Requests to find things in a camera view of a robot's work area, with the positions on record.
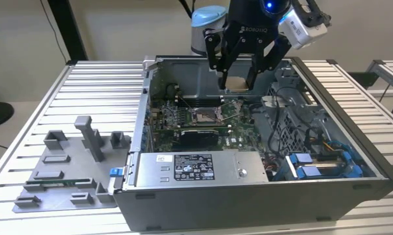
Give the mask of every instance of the black pole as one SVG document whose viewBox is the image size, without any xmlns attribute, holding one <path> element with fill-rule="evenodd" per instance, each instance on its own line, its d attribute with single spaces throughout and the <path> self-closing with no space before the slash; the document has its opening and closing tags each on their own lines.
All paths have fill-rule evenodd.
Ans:
<svg viewBox="0 0 393 235">
<path fill-rule="evenodd" d="M 48 0 L 71 60 L 88 60 L 70 0 Z"/>
</svg>

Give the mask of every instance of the green circuit board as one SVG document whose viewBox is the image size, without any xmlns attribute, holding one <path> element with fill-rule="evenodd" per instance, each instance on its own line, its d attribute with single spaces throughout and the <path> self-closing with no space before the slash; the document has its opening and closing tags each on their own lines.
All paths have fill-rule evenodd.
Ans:
<svg viewBox="0 0 393 235">
<path fill-rule="evenodd" d="M 250 115 L 249 105 L 242 100 L 226 99 L 219 107 L 178 108 L 169 106 L 167 112 L 163 104 L 155 110 L 159 115 L 154 125 L 154 148 L 158 152 L 178 151 L 266 151 L 261 135 Z M 181 133 L 186 130 L 218 131 L 218 144 L 202 149 L 181 149 Z"/>
</svg>

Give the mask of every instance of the metal roller table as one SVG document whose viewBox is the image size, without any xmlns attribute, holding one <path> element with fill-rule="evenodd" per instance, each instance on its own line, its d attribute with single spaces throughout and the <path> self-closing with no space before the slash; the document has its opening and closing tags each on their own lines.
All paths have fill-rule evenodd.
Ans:
<svg viewBox="0 0 393 235">
<path fill-rule="evenodd" d="M 322 60 L 305 64 L 393 165 L 392 113 L 337 63 Z M 30 213 L 15 213 L 12 208 L 46 149 L 43 140 L 50 130 L 63 130 L 68 137 L 80 136 L 72 123 L 76 116 L 90 115 L 92 127 L 103 136 L 112 131 L 134 136 L 142 83 L 143 62 L 79 61 L 64 67 L 0 160 L 0 235 L 138 234 L 131 232 L 119 208 Z M 361 203 L 337 222 L 170 234 L 393 234 L 393 192 L 380 201 Z"/>
</svg>

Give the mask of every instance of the blue cable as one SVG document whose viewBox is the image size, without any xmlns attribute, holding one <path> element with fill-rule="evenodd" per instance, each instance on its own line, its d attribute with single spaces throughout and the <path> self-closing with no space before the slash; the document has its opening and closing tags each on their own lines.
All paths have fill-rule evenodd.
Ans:
<svg viewBox="0 0 393 235">
<path fill-rule="evenodd" d="M 350 148 L 349 145 L 344 144 L 340 141 L 330 141 L 330 142 L 328 142 L 328 144 L 332 144 L 332 143 L 336 143 L 336 144 L 341 145 L 345 149 L 348 149 L 349 154 L 353 155 L 353 150 L 352 150 L 352 148 Z"/>
</svg>

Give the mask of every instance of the power supply label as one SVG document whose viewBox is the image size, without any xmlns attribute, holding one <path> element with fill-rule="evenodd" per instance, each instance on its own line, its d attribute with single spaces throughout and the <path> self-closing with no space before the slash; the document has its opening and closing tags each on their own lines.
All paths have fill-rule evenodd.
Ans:
<svg viewBox="0 0 393 235">
<path fill-rule="evenodd" d="M 211 154 L 175 155 L 175 180 L 214 180 Z"/>
</svg>

